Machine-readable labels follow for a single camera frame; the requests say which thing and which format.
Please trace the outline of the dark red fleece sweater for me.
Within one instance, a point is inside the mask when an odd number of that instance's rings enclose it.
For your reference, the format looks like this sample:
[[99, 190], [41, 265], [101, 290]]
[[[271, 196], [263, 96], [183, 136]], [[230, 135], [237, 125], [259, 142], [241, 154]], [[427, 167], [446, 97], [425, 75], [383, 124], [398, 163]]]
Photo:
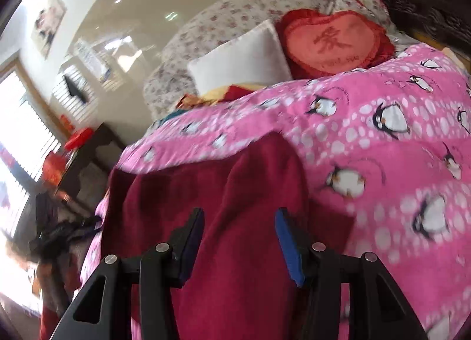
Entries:
[[[342, 251], [350, 216], [312, 201], [304, 167], [280, 134], [220, 160], [131, 174], [115, 169], [101, 255], [140, 256], [170, 239], [193, 209], [204, 232], [193, 272], [171, 289], [178, 339], [288, 339], [302, 313], [275, 227], [279, 209], [312, 239]], [[140, 337], [132, 287], [131, 339]]]

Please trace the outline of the red bag on table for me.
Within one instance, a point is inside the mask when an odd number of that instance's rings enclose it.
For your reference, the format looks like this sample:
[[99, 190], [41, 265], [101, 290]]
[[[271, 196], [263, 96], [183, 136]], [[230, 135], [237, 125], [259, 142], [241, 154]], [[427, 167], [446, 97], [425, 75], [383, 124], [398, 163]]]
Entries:
[[68, 158], [63, 154], [50, 151], [42, 165], [42, 180], [58, 186], [67, 169]]

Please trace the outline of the red gift box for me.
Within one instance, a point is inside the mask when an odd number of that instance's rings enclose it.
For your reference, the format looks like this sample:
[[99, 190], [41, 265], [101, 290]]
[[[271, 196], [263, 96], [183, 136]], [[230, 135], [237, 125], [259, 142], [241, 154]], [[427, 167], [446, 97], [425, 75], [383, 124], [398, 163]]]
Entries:
[[74, 132], [67, 143], [64, 145], [65, 150], [73, 151], [76, 149], [81, 148], [86, 144], [94, 134], [94, 129], [90, 127], [82, 128], [76, 132]]

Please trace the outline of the dark wooden side table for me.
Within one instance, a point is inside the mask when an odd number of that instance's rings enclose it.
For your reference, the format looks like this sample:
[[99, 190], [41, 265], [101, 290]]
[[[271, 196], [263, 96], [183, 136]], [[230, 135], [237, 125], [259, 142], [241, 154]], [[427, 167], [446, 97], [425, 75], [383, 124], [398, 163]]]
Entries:
[[[102, 161], [97, 155], [97, 149], [105, 146], [115, 146], [119, 150], [116, 159], [111, 159], [110, 163]], [[92, 137], [73, 156], [71, 163], [67, 166], [62, 179], [59, 181], [55, 195], [59, 196], [68, 204], [74, 202], [89, 214], [95, 213], [96, 207], [90, 205], [79, 197], [82, 190], [80, 175], [90, 164], [95, 165], [106, 177], [110, 176], [112, 168], [117, 164], [126, 145], [114, 133], [106, 123], [101, 123], [94, 131]]]

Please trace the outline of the pink penguin print duvet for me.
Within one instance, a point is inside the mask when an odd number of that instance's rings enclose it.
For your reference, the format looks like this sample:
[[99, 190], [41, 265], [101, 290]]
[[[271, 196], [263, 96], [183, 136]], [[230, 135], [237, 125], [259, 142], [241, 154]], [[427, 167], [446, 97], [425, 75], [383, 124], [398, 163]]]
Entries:
[[[470, 315], [470, 85], [416, 44], [375, 68], [276, 84], [176, 116], [115, 169], [146, 174], [231, 157], [270, 133], [295, 149], [313, 202], [350, 216], [350, 256], [376, 253], [429, 339]], [[101, 234], [82, 266], [89, 278]]]

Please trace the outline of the yellow and red blanket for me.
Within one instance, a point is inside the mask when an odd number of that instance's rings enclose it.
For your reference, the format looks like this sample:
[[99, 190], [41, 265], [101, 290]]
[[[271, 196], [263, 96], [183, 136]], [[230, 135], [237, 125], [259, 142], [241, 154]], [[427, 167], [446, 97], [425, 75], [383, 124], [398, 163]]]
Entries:
[[202, 96], [185, 94], [175, 106], [176, 110], [191, 110], [205, 106], [235, 101], [251, 93], [264, 89], [260, 84], [232, 84], [229, 86], [214, 88]]

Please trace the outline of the white square pillow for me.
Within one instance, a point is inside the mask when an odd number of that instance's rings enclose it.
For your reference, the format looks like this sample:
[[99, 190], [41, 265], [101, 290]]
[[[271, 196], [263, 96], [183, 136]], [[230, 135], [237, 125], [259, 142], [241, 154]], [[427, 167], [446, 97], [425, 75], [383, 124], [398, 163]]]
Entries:
[[199, 95], [236, 84], [271, 86], [292, 79], [278, 33], [265, 20], [187, 65]]

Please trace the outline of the red heart shaped cushion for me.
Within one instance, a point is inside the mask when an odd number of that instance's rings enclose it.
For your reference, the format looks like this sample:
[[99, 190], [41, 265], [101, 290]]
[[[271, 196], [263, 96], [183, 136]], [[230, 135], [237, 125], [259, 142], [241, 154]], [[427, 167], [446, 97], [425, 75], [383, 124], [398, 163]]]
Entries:
[[295, 9], [280, 19], [276, 30], [294, 79], [371, 68], [395, 52], [383, 27], [351, 10], [326, 15]]

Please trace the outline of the carved dark wooden headboard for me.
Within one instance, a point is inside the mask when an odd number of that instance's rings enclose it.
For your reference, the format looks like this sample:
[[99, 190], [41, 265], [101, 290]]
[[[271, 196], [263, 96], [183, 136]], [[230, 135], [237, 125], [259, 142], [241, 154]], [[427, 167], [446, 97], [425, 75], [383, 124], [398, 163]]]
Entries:
[[470, 3], [464, 0], [382, 0], [395, 25], [470, 54]]

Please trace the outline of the dark cloth hanging on wall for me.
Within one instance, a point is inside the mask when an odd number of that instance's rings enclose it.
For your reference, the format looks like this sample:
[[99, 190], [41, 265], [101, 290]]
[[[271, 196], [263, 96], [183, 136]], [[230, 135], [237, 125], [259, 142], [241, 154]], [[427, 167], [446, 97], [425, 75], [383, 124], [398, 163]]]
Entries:
[[63, 76], [68, 93], [71, 97], [78, 98], [83, 104], [88, 103], [86, 94], [78, 88], [77, 84], [67, 75]]

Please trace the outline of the white wall calendar chart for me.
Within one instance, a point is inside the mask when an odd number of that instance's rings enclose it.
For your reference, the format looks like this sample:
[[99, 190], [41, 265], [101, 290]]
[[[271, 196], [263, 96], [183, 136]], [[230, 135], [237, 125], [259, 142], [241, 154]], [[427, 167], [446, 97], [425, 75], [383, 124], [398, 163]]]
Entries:
[[74, 44], [74, 53], [100, 83], [103, 84], [110, 78], [110, 66], [86, 41], [78, 39]]

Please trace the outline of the framed wall photo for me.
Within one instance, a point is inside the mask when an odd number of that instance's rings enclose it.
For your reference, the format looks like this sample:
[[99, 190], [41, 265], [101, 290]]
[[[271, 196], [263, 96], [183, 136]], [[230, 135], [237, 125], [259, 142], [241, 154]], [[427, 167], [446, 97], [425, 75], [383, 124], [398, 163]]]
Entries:
[[52, 43], [63, 21], [67, 8], [63, 0], [47, 0], [34, 20], [33, 39], [42, 57], [49, 56]]

